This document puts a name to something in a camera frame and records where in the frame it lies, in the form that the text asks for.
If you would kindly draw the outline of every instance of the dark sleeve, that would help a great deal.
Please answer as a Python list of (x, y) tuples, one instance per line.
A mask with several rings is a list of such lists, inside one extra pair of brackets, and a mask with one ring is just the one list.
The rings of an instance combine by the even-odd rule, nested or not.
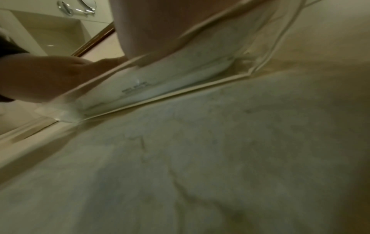
[[(5, 40), (4, 38), (0, 37), (0, 59), (4, 56), (11, 55), (11, 54), (22, 54), (28, 53), (24, 49), (20, 48), (19, 46)], [(13, 99), (4, 97), (0, 95), (0, 102), (11, 102), (14, 101)]]

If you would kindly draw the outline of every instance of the brown wooden edge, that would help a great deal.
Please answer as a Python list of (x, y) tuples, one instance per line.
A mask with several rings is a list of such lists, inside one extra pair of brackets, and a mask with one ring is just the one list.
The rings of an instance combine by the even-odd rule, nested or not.
[(112, 35), (116, 29), (114, 28), (113, 22), (110, 23), (107, 27), (101, 30), (95, 37), (91, 38), (87, 43), (81, 46), (78, 50), (76, 50), (72, 56), (81, 57), (82, 55), (89, 52), (92, 48), (97, 46), (100, 42), (102, 42), (105, 38)]

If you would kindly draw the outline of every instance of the metal handle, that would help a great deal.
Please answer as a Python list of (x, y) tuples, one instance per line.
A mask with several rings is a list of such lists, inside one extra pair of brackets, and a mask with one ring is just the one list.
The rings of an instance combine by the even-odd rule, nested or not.
[[(61, 12), (63, 12), (64, 14), (66, 14), (68, 16), (73, 16), (74, 15), (74, 11), (69, 6), (68, 3), (63, 2), (63, 1), (57, 1), (57, 6), (58, 6), (59, 10), (61, 10)], [(85, 10), (74, 9), (74, 10), (77, 11), (77, 12), (83, 13), (85, 15), (95, 15), (95, 12), (93, 10), (88, 10), (88, 9), (85, 9)]]

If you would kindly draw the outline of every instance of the wooden frame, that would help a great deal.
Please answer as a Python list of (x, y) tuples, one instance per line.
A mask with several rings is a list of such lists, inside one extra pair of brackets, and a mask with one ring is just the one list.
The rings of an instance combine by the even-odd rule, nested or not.
[(95, 37), (91, 38), (87, 43), (82, 45), (78, 50), (76, 50), (72, 56), (81, 57), (82, 55), (89, 52), (92, 48), (97, 46), (100, 42), (102, 42), (105, 38), (112, 35), (116, 29), (114, 28), (113, 22), (110, 23), (107, 27), (105, 27), (101, 32), (99, 32)]

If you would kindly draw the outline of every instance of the hand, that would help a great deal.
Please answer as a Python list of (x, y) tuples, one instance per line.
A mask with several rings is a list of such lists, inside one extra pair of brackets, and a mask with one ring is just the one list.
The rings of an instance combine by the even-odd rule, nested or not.
[(91, 62), (78, 57), (14, 54), (0, 58), (0, 94), (46, 102), (127, 61), (126, 57)]

